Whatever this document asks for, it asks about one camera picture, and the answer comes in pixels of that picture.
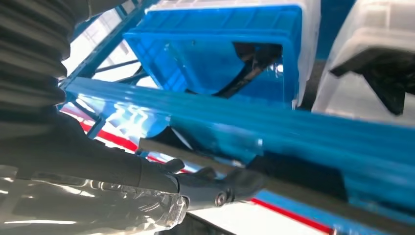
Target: white plastic crate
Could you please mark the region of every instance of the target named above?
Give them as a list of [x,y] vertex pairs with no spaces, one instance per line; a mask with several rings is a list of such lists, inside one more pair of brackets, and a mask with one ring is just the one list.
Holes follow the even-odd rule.
[[376,121],[415,124],[415,98],[407,94],[404,115],[395,117],[366,80],[329,71],[368,47],[415,51],[414,0],[357,0],[346,18],[323,70],[313,111]]
[[302,9],[301,52],[298,60],[299,97],[294,104],[299,106],[316,56],[321,18],[320,0],[161,0],[147,11],[278,5],[298,5]]

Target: bolt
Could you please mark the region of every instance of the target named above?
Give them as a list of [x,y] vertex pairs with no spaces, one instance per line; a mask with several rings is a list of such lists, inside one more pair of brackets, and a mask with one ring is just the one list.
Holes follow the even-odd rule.
[[225,204],[225,202],[226,202],[226,194],[224,192],[220,192],[218,196],[216,197],[215,204],[216,206],[221,207]]

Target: blue plastic crate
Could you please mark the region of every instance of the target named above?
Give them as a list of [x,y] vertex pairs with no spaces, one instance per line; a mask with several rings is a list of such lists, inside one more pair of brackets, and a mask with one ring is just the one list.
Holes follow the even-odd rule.
[[298,95],[301,25],[297,5],[157,10],[125,38],[161,88],[200,94],[221,90],[244,66],[232,42],[280,44],[283,73],[276,61],[231,99],[291,108]]

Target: plastic container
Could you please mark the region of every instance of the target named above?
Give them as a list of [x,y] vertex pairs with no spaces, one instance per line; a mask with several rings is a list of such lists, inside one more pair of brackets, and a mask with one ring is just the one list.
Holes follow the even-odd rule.
[[362,75],[337,78],[329,71],[368,48],[415,51],[415,1],[357,0],[331,49],[313,111],[381,122],[415,124],[415,98],[407,94],[404,114],[391,114]]
[[125,38],[160,87],[208,95],[244,66],[233,42],[282,45],[282,61],[231,99],[291,108],[302,101],[319,25],[318,0],[162,0]]

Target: red stripe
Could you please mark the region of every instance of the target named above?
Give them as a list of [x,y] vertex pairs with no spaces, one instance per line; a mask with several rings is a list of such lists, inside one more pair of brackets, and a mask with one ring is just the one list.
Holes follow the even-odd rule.
[[275,211],[277,213],[280,213],[282,215],[285,215],[286,217],[289,217],[289,218],[291,218],[293,220],[296,220],[296,221],[298,221],[300,223],[306,224],[306,225],[308,225],[308,226],[310,226],[312,228],[315,228],[317,230],[320,230],[320,231],[322,231],[324,233],[331,234],[333,232],[333,230],[331,228],[329,228],[329,227],[327,227],[327,226],[325,226],[323,224],[320,224],[320,223],[317,223],[315,221],[309,220],[307,218],[301,217],[300,215],[294,214],[294,213],[292,213],[290,211],[286,211],[286,210],[284,210],[282,208],[279,208],[279,207],[276,207],[276,206],[274,206],[272,204],[269,204],[269,203],[266,203],[264,201],[261,201],[261,200],[259,200],[257,198],[253,198],[253,199],[251,199],[251,201],[254,202],[254,203],[256,203],[256,204],[258,204],[258,205],[261,205],[261,206],[263,206],[265,208],[268,208],[268,209],[270,209],[272,211]]
[[[82,128],[84,129],[84,131],[87,131],[88,132],[91,129],[91,126],[88,126],[88,125],[86,125],[84,123],[80,123],[80,124],[81,124]],[[129,140],[126,140],[126,139],[124,139],[122,137],[113,135],[111,133],[108,133],[108,132],[105,132],[105,131],[102,131],[101,130],[98,133],[97,136],[100,137],[100,138],[103,138],[103,139],[105,139],[107,141],[111,141],[111,142],[113,142],[113,143],[115,143],[117,145],[123,146],[124,148],[130,149],[131,151],[136,151],[137,150],[137,145],[134,144],[133,142],[131,142]],[[151,155],[147,156],[147,158],[149,160],[151,160],[151,161],[155,161],[155,162],[159,162],[159,163],[165,163],[165,162],[163,162],[163,161],[161,161],[161,160],[159,160],[159,159],[157,159],[157,158],[155,158],[154,156],[151,156]],[[254,203],[256,203],[256,204],[258,204],[258,205],[261,205],[261,206],[263,206],[265,208],[268,208],[268,209],[270,209],[272,211],[275,211],[277,213],[280,213],[280,214],[282,214],[282,215],[284,215],[286,217],[289,217],[289,218],[291,218],[293,220],[296,220],[296,221],[298,221],[300,223],[306,224],[306,225],[308,225],[308,226],[310,226],[310,227],[312,227],[312,228],[314,228],[316,230],[319,230],[319,231],[321,231],[323,233],[331,234],[333,232],[333,230],[331,228],[329,228],[329,227],[327,227],[327,226],[325,226],[323,224],[317,223],[317,222],[312,221],[312,220],[310,220],[308,218],[305,218],[305,217],[302,217],[300,215],[294,214],[294,213],[292,213],[290,211],[286,211],[286,210],[284,210],[282,208],[279,208],[279,207],[276,207],[276,206],[274,206],[272,204],[269,204],[267,202],[261,201],[261,200],[259,200],[257,198],[253,198],[251,201],[254,202]]]
[[[84,131],[88,132],[89,130],[91,130],[91,126],[88,126],[82,122],[80,122],[82,129],[84,129]],[[138,146],[133,143],[132,141],[126,140],[123,137],[119,137],[116,135],[113,135],[111,133],[105,132],[103,130],[101,130],[100,132],[98,132],[98,135],[96,135],[97,137],[103,138],[104,140],[107,141],[111,141],[119,146],[123,146],[126,149],[129,149],[131,151],[136,151]]]

